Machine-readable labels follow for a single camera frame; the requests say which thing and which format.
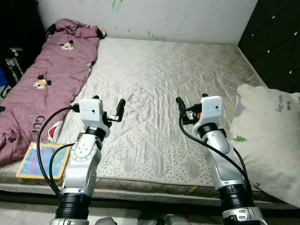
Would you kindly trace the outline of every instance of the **mattress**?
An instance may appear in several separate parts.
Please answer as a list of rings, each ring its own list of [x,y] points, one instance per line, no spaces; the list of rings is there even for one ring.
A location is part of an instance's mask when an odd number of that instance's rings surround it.
[[[236,90],[243,83],[263,85],[233,45],[102,40],[98,59],[74,102],[99,95],[110,115],[121,98],[126,106],[123,121],[113,123],[104,140],[94,197],[219,204],[203,147],[179,128],[175,99],[180,96],[188,106],[199,103],[202,93],[221,96],[219,127],[229,133]],[[57,142],[75,142],[82,131],[79,114],[69,112]],[[51,193],[43,180],[15,178],[19,164],[0,167],[0,189]],[[255,186],[254,198],[279,202]]]

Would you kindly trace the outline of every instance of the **floor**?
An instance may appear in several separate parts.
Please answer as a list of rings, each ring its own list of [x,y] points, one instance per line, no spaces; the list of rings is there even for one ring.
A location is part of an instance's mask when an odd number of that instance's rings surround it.
[[[0,225],[46,225],[54,218],[56,206],[0,202]],[[89,222],[112,217],[119,225],[155,225],[164,214],[142,213],[139,210],[90,208]],[[221,217],[187,215],[193,225],[222,225]],[[300,225],[296,218],[267,218],[269,225]]]

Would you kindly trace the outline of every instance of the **black cable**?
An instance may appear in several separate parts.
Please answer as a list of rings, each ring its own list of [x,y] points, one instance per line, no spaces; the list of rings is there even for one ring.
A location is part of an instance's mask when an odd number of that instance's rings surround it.
[[[41,134],[44,130],[44,128],[46,127],[46,125],[49,123],[49,121],[54,117],[56,116],[58,113],[64,111],[64,110],[69,110],[71,109],[71,106],[68,106],[68,107],[64,107],[62,109],[59,109],[58,111],[56,111],[55,113],[53,113],[47,120],[46,122],[42,125],[41,129],[39,130],[39,133],[37,135],[37,160],[38,160],[38,164],[39,164],[39,168],[41,169],[41,172],[42,172],[42,175],[45,179],[45,181],[48,183],[48,185],[51,187],[51,189],[55,192],[55,194],[60,197],[60,191],[58,192],[56,189],[55,189],[55,184],[52,184],[51,180],[48,178],[46,172],[45,172],[45,169],[43,167],[43,163],[42,163],[42,158],[41,158],[41,152],[40,152],[40,147],[39,147],[39,141],[40,141],[40,138],[41,138]]]
[[[56,153],[58,153],[60,150],[66,148],[66,147],[69,147],[69,146],[73,146],[75,143],[72,143],[72,144],[65,144],[61,147],[59,147],[57,150],[55,150],[55,152],[52,154],[51,156],[51,159],[50,159],[50,162],[49,162],[49,176],[50,176],[50,181],[51,183],[54,185],[54,188],[56,189],[57,192],[60,192],[59,188],[57,187],[54,179],[53,179],[53,174],[52,174],[52,165],[53,165],[53,160],[54,160],[54,157],[56,155]]]
[[[242,168],[243,168],[243,171],[245,173],[245,175],[248,177],[248,174],[247,174],[247,170],[246,170],[246,166],[244,164],[244,161],[242,159],[242,156],[240,156],[240,153],[235,149],[235,147],[233,148],[235,154],[238,156],[239,160],[240,160],[240,163],[242,165]]]
[[[226,159],[228,162],[230,162],[235,168],[237,168],[237,170],[238,170],[238,171],[243,175],[243,177],[245,178],[245,181],[246,181],[246,183],[247,183],[248,189],[249,189],[250,194],[251,194],[251,196],[252,196],[252,188],[251,188],[251,184],[250,184],[250,181],[249,181],[249,179],[248,179],[248,176],[247,176],[247,172],[244,172],[244,171],[243,171],[243,170],[242,170],[242,169],[241,169],[241,168],[240,168],[240,167],[239,167],[232,159],[230,159],[230,158],[229,158],[227,155],[225,155],[224,153],[222,153],[222,152],[220,152],[219,150],[215,149],[215,148],[212,147],[211,145],[209,145],[209,144],[207,144],[207,143],[205,143],[205,142],[203,142],[203,141],[201,141],[201,140],[199,140],[199,139],[193,137],[192,135],[190,135],[189,133],[187,133],[187,132],[185,131],[185,129],[184,129],[183,126],[182,126],[182,117],[183,117],[183,114],[184,114],[184,113],[186,113],[187,111],[191,111],[191,110],[192,110],[192,108],[187,108],[187,109],[185,109],[184,111],[182,111],[182,112],[180,113],[180,116],[179,116],[179,127],[180,127],[181,131],[182,131],[188,138],[192,139],[193,141],[195,141],[195,142],[197,142],[197,143],[203,145],[204,147],[209,148],[210,150],[214,151],[215,153],[219,154],[219,155],[222,156],[224,159]],[[239,159],[240,159],[241,162],[242,162],[243,160],[242,160],[240,154],[238,154],[238,157],[239,157]]]

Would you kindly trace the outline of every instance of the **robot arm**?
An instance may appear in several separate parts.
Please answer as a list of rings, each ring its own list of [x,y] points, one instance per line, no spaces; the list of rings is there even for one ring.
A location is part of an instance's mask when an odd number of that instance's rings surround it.
[[[193,119],[183,113],[185,105],[180,97],[176,98],[182,124],[193,124],[194,132],[200,136],[201,141],[225,154],[235,162],[233,146],[227,141],[223,129],[218,129],[222,113],[222,98],[209,97],[203,94],[200,104],[191,107]],[[225,225],[267,225],[258,207],[252,200],[251,186],[247,177],[227,159],[205,148],[204,156],[209,162],[215,190],[218,192],[223,209],[223,222]]]
[[[50,225],[88,225],[90,199],[93,196],[97,166],[101,159],[102,142],[110,133],[112,122],[120,122],[124,114],[125,100],[121,99],[115,116],[103,111],[98,96],[84,98],[72,105],[80,113],[85,133],[72,146],[70,162],[61,189],[60,203]]]

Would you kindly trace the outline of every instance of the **green paint mark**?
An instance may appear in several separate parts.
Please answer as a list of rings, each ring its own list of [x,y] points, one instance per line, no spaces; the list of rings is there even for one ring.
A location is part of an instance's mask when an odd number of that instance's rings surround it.
[[[117,0],[113,0],[113,3],[112,3],[112,8],[114,7],[114,5],[116,4],[116,1]]]
[[[247,141],[247,139],[242,137],[242,136],[236,136],[236,138],[233,138],[233,140],[235,142],[245,142],[245,141]]]
[[[150,31],[148,31],[148,36],[151,37],[151,39],[153,39],[153,40],[163,40],[163,41],[165,41],[164,37],[157,37],[154,34],[151,34]]]

